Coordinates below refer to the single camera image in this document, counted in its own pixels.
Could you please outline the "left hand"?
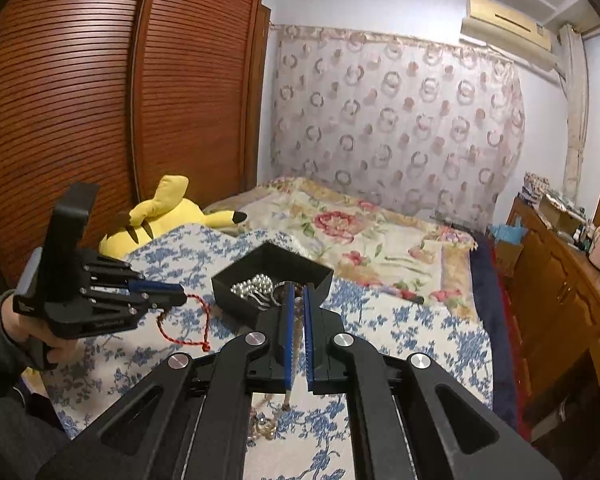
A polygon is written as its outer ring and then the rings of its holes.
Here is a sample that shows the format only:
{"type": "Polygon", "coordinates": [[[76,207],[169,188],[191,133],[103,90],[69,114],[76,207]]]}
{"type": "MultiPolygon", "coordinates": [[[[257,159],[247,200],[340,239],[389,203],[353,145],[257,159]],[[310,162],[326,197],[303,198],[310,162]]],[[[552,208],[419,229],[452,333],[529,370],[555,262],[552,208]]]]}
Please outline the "left hand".
{"type": "Polygon", "coordinates": [[[19,346],[36,370],[52,370],[68,361],[76,352],[75,339],[55,336],[40,318],[22,315],[14,309],[15,295],[10,294],[1,304],[1,322],[6,336],[19,346]]]}

